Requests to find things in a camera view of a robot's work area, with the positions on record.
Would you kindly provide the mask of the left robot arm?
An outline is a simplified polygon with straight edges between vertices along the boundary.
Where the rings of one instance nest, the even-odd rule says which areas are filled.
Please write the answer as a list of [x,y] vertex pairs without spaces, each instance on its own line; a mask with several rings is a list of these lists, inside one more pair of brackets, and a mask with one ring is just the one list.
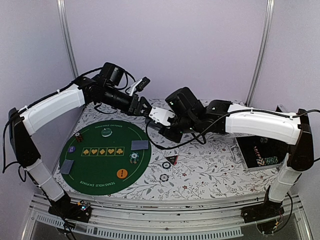
[[85,72],[67,86],[50,93],[39,100],[21,108],[12,108],[4,133],[9,133],[9,141],[15,154],[15,163],[23,168],[31,181],[49,201],[49,213],[62,220],[88,222],[91,207],[85,201],[73,203],[68,193],[53,176],[34,142],[34,135],[47,128],[54,120],[66,113],[82,108],[89,103],[105,104],[128,116],[146,117],[151,106],[144,97],[139,97],[150,79],[142,77],[134,80],[129,92],[118,87],[122,77],[132,75],[122,67],[107,62],[96,68],[98,74],[92,78]]

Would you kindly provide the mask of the green white chip stack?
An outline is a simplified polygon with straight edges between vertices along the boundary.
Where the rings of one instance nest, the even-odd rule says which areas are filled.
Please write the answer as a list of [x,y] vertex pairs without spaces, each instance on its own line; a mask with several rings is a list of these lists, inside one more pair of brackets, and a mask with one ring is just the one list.
[[139,161],[139,154],[137,152],[133,152],[129,156],[129,161],[131,164],[137,164]]

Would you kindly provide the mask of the blue playing card deck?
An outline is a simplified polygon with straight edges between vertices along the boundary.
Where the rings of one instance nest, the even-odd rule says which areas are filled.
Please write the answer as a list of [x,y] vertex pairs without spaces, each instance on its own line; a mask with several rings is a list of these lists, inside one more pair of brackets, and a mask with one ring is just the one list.
[[148,128],[151,128],[153,130],[156,130],[156,131],[159,131],[161,130],[162,128],[165,128],[165,126],[163,126],[162,124],[160,123],[155,123],[153,120],[151,119],[145,119],[145,124],[148,125]]

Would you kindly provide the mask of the black white poker chip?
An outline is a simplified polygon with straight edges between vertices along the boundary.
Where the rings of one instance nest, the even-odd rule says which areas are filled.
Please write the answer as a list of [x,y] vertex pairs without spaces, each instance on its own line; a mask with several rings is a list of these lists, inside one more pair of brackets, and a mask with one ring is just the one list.
[[163,167],[164,169],[169,169],[169,168],[171,167],[171,164],[170,164],[169,162],[163,162],[163,163],[162,163],[162,167]]

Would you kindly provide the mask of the dealt blue card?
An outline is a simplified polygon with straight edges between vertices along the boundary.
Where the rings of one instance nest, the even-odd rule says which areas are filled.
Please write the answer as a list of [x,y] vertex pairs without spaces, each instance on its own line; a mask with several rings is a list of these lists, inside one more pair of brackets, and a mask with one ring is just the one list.
[[69,175],[73,167],[74,160],[65,159],[60,167],[60,173],[63,175]]
[[139,150],[148,150],[149,149],[149,141],[148,140],[132,140],[131,141],[131,150],[139,151]]

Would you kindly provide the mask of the clear dealer button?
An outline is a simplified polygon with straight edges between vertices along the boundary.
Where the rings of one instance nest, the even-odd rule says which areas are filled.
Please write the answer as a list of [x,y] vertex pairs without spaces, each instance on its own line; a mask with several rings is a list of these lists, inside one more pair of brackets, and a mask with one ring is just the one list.
[[104,128],[101,131],[101,136],[104,137],[104,138],[107,138],[107,137],[111,136],[112,133],[113,133],[113,131],[110,128]]

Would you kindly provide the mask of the purple small blind button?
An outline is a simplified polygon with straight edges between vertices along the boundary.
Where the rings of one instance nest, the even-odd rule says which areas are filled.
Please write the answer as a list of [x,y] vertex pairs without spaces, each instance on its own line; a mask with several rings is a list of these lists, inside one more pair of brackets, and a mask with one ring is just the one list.
[[75,146],[70,146],[67,150],[68,153],[74,153],[76,151],[76,147]]

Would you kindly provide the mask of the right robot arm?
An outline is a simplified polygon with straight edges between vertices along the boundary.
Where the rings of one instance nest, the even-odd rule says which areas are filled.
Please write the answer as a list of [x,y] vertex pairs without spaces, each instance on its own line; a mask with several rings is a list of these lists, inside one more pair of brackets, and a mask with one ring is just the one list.
[[186,133],[194,139],[204,139],[208,133],[240,134],[237,145],[255,167],[279,165],[263,202],[241,209],[246,223],[284,213],[286,195],[315,162],[307,110],[277,112],[218,99],[203,105],[188,87],[176,90],[165,101],[169,109],[154,106],[149,116],[161,125],[159,133],[168,140],[180,143]]

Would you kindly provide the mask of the red black chip stack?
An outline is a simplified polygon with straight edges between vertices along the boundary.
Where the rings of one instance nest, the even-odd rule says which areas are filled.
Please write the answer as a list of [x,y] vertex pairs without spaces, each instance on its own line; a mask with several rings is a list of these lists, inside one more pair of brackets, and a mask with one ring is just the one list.
[[75,137],[75,140],[78,142],[78,143],[81,143],[83,141],[83,136],[80,132],[76,132],[74,134],[74,137]]

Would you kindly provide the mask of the orange big blind button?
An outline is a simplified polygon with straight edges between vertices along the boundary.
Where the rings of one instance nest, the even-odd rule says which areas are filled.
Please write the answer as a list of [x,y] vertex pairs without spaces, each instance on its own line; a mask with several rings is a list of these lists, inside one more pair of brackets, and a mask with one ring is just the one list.
[[119,179],[125,179],[128,176],[128,171],[124,168],[121,168],[117,171],[116,176]]

